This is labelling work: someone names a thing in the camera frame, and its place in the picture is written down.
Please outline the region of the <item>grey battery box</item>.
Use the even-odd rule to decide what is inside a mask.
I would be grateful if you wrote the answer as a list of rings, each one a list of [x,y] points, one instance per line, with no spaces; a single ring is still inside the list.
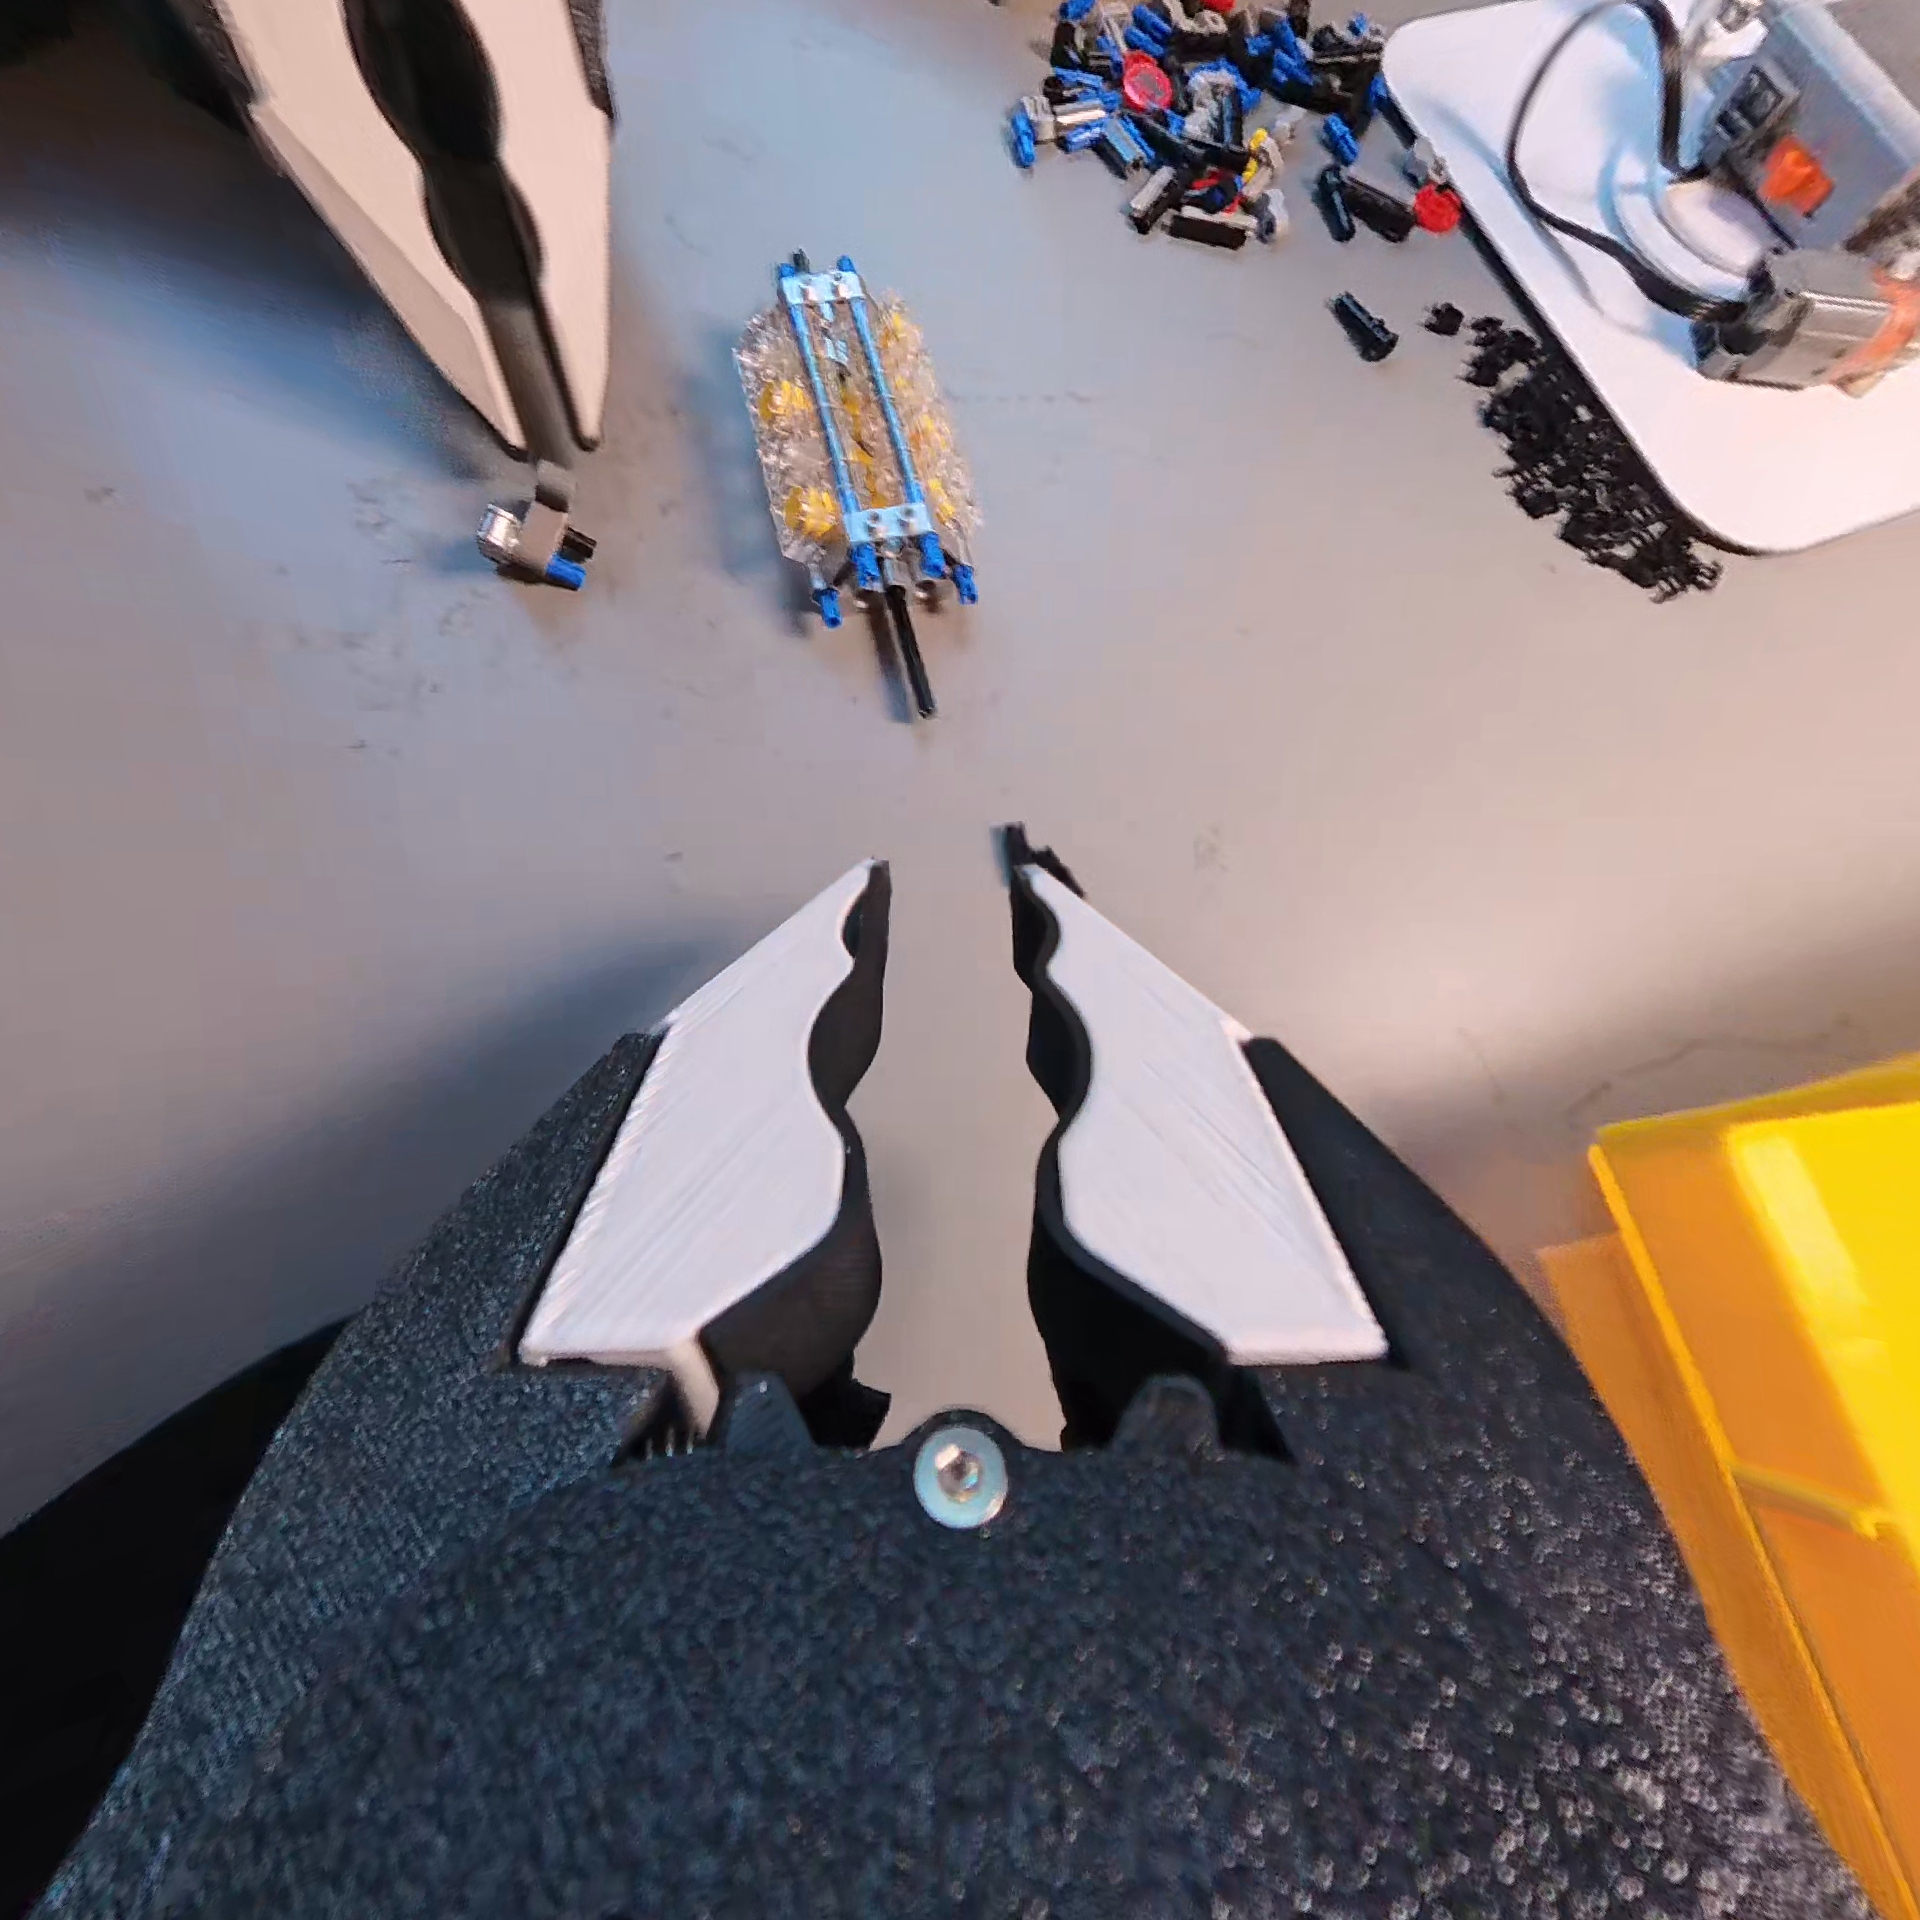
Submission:
[[[1702,165],[1793,248],[1893,259],[1915,242],[1918,5],[1763,2]]]

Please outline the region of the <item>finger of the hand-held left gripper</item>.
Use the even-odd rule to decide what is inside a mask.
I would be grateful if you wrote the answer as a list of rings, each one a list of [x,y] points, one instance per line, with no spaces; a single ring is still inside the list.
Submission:
[[[449,264],[503,382],[517,449],[591,449],[609,369],[616,112],[608,7],[461,2]]]
[[[449,264],[456,5],[229,2],[255,74],[257,129],[425,355],[508,443],[505,390],[473,296]],[[576,449],[517,449],[571,458]]]

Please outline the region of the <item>dark cloth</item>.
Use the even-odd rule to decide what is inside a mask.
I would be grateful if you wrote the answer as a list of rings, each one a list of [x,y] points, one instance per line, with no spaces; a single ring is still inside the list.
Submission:
[[[128,1754],[257,1459],[344,1323],[112,1454],[1,1539],[1,1915],[27,1913]]]

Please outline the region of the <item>white book stand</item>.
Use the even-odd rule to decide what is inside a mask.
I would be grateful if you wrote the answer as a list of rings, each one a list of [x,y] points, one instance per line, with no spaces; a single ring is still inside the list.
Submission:
[[[1537,225],[1504,143],[1527,112],[1523,176],[1541,200],[1645,248],[1667,274],[1732,293],[1760,217],[1717,185],[1657,182],[1659,46],[1644,14],[1496,5],[1411,21],[1383,50],[1393,105],[1446,165],[1472,225],[1531,314],[1595,389],[1670,501],[1717,543],[1780,557],[1915,517],[1915,367],[1863,398],[1765,390],[1696,369],[1688,325],[1645,302],[1608,257]]]

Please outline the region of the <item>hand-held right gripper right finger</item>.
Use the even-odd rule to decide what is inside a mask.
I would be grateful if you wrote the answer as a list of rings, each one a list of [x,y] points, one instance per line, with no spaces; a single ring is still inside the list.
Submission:
[[[1253,1031],[1036,865],[1009,907],[1054,1111],[1027,1291],[1062,1415],[1118,1418],[1184,1375],[1237,1418],[1256,1370],[1385,1360]]]

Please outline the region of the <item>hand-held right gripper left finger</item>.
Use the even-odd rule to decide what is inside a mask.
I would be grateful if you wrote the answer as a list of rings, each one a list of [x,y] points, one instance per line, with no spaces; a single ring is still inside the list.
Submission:
[[[848,869],[644,1035],[520,1363],[661,1370],[689,1418],[742,1375],[884,1409],[852,1373],[879,1242],[848,1103],[879,1042],[892,895],[886,865]]]

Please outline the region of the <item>grey desk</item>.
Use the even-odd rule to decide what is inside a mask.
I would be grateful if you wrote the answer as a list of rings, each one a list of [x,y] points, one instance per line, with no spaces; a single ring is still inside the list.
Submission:
[[[1600,1227],[1600,1123],[1915,1047],[1915,526],[1649,602],[1502,488],[1421,330],[1510,305],[1461,234],[1144,242],[1001,153],[1036,37],[609,10],[576,594],[478,557],[511,469],[116,21],[5,69],[5,1526],[364,1303],[862,856],[892,1432],[1060,1427],[1003,822],[1512,1264]],[[902,299],[972,469],[935,717],[777,545],[733,347],[795,251]]]

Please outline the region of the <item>pile of mixed brick parts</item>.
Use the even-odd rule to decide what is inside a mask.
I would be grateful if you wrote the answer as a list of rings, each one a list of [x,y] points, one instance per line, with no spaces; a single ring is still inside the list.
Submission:
[[[1347,243],[1400,243],[1464,221],[1446,165],[1385,85],[1385,33],[1361,10],[1308,2],[1062,2],[1047,71],[1001,122],[1013,165],[1093,154],[1126,190],[1123,218],[1220,251],[1288,229],[1283,173],[1311,165],[1308,199]]]

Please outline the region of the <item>yellow plastic bin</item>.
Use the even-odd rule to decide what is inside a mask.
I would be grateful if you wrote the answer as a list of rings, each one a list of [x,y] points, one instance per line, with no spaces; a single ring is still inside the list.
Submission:
[[[1918,1893],[1918,1061],[1621,1119],[1541,1249],[1782,1774],[1879,1915]]]

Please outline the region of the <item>transparent brick engine model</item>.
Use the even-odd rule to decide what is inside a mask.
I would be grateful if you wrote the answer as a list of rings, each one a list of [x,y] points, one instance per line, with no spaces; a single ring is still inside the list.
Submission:
[[[827,627],[878,616],[913,715],[935,717],[917,610],[975,606],[981,511],[921,325],[849,255],[795,251],[733,365],[783,560]]]

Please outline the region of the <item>heap of black pins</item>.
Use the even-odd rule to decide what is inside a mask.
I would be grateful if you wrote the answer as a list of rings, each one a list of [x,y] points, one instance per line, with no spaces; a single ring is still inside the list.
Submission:
[[[1708,537],[1557,342],[1451,302],[1430,303],[1424,328],[1464,345],[1461,376],[1504,449],[1496,477],[1529,520],[1548,520],[1584,561],[1659,606],[1721,582]]]

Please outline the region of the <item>small grey motor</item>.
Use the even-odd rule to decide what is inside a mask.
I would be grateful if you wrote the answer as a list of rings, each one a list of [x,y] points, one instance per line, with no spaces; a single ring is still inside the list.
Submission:
[[[1763,255],[1731,319],[1694,325],[1696,369],[1742,385],[1869,392],[1918,353],[1918,283],[1841,248]]]

